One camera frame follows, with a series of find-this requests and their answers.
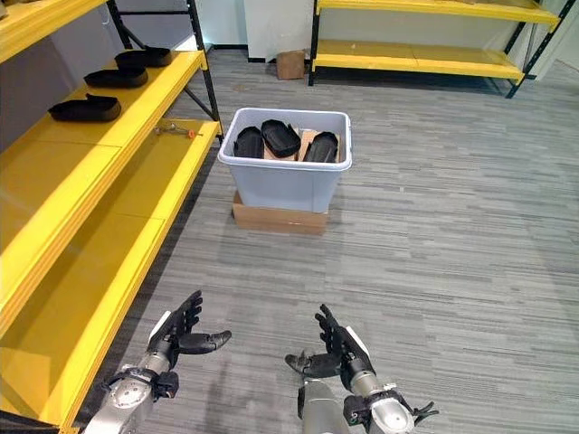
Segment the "cardboard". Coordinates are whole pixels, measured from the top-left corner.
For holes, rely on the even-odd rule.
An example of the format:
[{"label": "cardboard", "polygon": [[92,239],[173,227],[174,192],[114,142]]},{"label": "cardboard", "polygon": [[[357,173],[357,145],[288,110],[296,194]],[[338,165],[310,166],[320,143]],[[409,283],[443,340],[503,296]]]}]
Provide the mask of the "cardboard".
[{"label": "cardboard", "polygon": [[281,52],[276,58],[278,79],[293,80],[303,79],[306,72],[306,54],[303,50],[294,52]]},{"label": "cardboard", "polygon": [[286,156],[285,158],[277,158],[267,146],[265,147],[265,151],[263,152],[263,159],[264,160],[280,160],[280,161],[297,161],[298,153],[296,152],[293,156]]},{"label": "cardboard", "polygon": [[239,193],[235,192],[233,216],[242,229],[321,235],[326,231],[328,214],[245,206]]}]

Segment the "black baseboard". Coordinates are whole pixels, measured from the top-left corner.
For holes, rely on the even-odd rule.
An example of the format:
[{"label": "black baseboard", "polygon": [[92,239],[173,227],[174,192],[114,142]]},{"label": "black baseboard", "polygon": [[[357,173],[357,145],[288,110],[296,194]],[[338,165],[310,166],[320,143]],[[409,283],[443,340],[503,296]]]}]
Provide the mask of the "black baseboard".
[{"label": "black baseboard", "polygon": [[247,50],[247,43],[214,43],[216,50]]},{"label": "black baseboard", "polygon": [[[248,57],[247,62],[248,63],[265,63],[265,57]],[[277,63],[277,61],[275,59],[271,59],[268,63]],[[309,65],[311,63],[311,61],[309,59],[306,59],[304,61],[304,63],[306,65]]]}]

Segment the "yellow shelving unit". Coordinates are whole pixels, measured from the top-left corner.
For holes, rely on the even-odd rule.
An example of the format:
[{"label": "yellow shelving unit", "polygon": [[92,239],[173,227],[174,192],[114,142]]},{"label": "yellow shelving unit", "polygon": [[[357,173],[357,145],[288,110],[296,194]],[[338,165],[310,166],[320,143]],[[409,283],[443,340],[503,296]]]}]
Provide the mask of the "yellow shelving unit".
[{"label": "yellow shelving unit", "polygon": [[319,41],[317,66],[437,72],[522,80],[504,52],[403,43]]},{"label": "yellow shelving unit", "polygon": [[137,151],[193,74],[204,52],[179,52],[131,90],[90,89],[70,98],[114,95],[122,106],[110,123],[42,118],[0,155],[0,336],[62,249]]},{"label": "yellow shelving unit", "polygon": [[107,0],[42,0],[8,4],[0,20],[0,63]]},{"label": "yellow shelving unit", "polygon": [[488,0],[470,3],[460,0],[319,0],[322,9],[366,9],[398,12],[420,12],[425,14],[451,14],[496,18],[498,20],[548,24],[552,29],[559,18],[533,0]]},{"label": "yellow shelving unit", "polygon": [[[9,5],[0,61],[103,3]],[[114,0],[107,4],[125,48],[131,38],[142,46]],[[185,14],[198,51],[173,52],[166,67],[147,68],[140,88],[82,86],[68,97],[114,96],[122,107],[117,119],[46,115],[0,154],[0,410],[24,418],[26,428],[43,422],[60,434],[78,431],[72,424],[94,375],[211,144],[222,137],[194,2]],[[199,70],[210,108],[187,88]],[[212,120],[162,118],[183,90]],[[153,133],[171,122],[195,138]]]},{"label": "yellow shelving unit", "polygon": [[2,410],[72,424],[220,131],[215,121],[176,122],[195,139],[148,137],[0,340]]},{"label": "yellow shelving unit", "polygon": [[[535,0],[314,0],[308,84],[314,85],[317,67],[434,72],[513,80],[507,95],[512,98],[574,3],[575,0],[566,0],[557,16]],[[503,52],[388,42],[319,41],[320,16],[324,9],[451,14],[514,21],[518,25]],[[546,24],[549,33],[528,64],[519,68],[508,54],[526,23]]]}]

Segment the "gray carpet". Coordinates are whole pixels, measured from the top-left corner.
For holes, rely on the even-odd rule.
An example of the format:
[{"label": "gray carpet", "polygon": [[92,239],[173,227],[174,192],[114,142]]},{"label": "gray carpet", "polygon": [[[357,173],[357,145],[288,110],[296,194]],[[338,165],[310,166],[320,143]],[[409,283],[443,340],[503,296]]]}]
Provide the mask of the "gray carpet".
[{"label": "gray carpet", "polygon": [[[245,56],[210,56],[224,124],[242,107],[345,111],[354,166],[323,237],[281,235],[236,228],[233,179],[210,154],[99,379],[135,363],[162,311],[197,289],[199,329],[233,339],[182,357],[177,397],[139,432],[299,433],[283,355],[321,351],[320,302],[384,381],[437,402],[417,432],[579,432],[579,72],[558,63],[507,100],[503,84],[433,75],[342,72],[309,88]],[[200,113],[187,97],[172,109]]]}]

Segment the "black shelf post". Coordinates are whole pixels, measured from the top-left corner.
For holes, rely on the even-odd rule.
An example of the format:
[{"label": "black shelf post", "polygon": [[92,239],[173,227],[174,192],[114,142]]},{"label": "black shelf post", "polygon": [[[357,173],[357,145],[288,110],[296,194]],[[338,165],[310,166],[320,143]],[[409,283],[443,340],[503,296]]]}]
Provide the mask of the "black shelf post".
[{"label": "black shelf post", "polygon": [[[217,99],[215,98],[214,83],[211,79],[211,72],[209,71],[209,60],[207,60],[207,52],[205,51],[205,43],[203,41],[203,34],[201,33],[201,25],[199,24],[199,15],[197,13],[195,0],[187,0],[187,12],[189,13],[189,19],[191,21],[191,26],[193,27],[197,50],[203,50],[207,61],[207,68],[203,70],[203,78],[205,80],[207,96],[209,97],[209,104],[211,104],[211,111],[213,113],[212,119],[218,121],[221,126],[221,118],[219,117],[219,109],[217,108]],[[223,133],[220,134],[218,138],[219,143],[222,143]]]},{"label": "black shelf post", "polygon": [[312,24],[311,24],[311,49],[309,51],[309,77],[308,77],[308,85],[314,85],[315,79],[315,61],[316,57],[318,56],[318,35],[319,35],[319,16],[318,14],[318,0],[314,0],[314,15],[312,17]]}]

